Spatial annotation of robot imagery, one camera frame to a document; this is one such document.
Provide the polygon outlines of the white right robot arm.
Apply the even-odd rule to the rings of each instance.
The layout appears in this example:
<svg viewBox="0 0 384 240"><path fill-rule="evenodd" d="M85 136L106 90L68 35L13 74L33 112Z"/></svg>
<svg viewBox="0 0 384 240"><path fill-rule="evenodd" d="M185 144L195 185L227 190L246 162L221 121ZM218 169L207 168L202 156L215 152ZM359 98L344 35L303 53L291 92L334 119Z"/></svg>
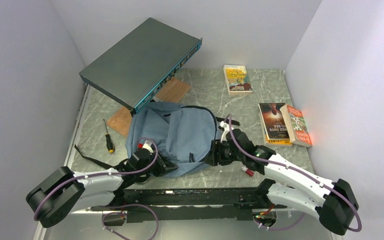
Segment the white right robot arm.
<svg viewBox="0 0 384 240"><path fill-rule="evenodd" d="M318 219L327 230L340 236L352 230L353 220L357 220L354 231L361 230L359 205L347 181L341 178L333 181L308 172L273 149L253 144L239 129L226 130L225 134L224 139L211 142L204 161L211 166L238 161L262 174L265 178L255 189L255 200L260 207L293 208Z"/></svg>

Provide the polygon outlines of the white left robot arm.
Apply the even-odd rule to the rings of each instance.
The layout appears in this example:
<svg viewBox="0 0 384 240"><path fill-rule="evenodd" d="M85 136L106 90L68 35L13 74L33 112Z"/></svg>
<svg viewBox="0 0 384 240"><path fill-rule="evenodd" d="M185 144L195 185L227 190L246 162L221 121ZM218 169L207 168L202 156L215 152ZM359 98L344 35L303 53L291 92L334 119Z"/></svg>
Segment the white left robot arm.
<svg viewBox="0 0 384 240"><path fill-rule="evenodd" d="M104 169L76 172L62 166L27 194L25 199L34 212L33 218L44 228L55 226L78 210L99 206L117 210L124 203L125 188L178 169L177 164L147 148L138 148L115 166L91 161Z"/></svg>

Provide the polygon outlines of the orange green cover book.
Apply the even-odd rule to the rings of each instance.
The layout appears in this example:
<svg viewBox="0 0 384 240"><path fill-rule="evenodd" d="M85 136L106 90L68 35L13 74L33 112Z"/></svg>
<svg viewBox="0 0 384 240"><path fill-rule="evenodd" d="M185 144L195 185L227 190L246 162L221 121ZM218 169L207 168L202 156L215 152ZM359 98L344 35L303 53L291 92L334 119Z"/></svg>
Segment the orange green cover book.
<svg viewBox="0 0 384 240"><path fill-rule="evenodd" d="M280 108L280 112L286 125L290 142L307 148L312 147L313 143L303 113L289 104L283 105Z"/></svg>

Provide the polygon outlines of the blue backpack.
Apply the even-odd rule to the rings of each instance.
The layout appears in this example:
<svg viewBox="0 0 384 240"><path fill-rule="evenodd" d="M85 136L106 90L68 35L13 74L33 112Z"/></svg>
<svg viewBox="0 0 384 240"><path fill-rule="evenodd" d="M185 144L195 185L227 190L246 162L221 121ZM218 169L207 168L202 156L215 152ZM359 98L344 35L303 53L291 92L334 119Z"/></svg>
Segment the blue backpack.
<svg viewBox="0 0 384 240"><path fill-rule="evenodd" d="M138 148L160 153L178 169L163 177L179 177L208 167L204 163L213 140L221 138L220 123L206 107L151 102L131 120L125 148L130 158Z"/></svg>

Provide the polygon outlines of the yellow cover book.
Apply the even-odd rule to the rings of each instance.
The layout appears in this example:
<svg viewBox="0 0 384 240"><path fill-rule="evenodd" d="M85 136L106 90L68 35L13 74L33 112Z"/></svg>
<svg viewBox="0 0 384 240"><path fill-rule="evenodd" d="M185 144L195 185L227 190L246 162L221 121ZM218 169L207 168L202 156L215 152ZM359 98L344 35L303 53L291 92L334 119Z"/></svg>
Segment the yellow cover book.
<svg viewBox="0 0 384 240"><path fill-rule="evenodd" d="M250 95L253 93L250 78L244 65L224 65L223 73L230 96Z"/></svg>

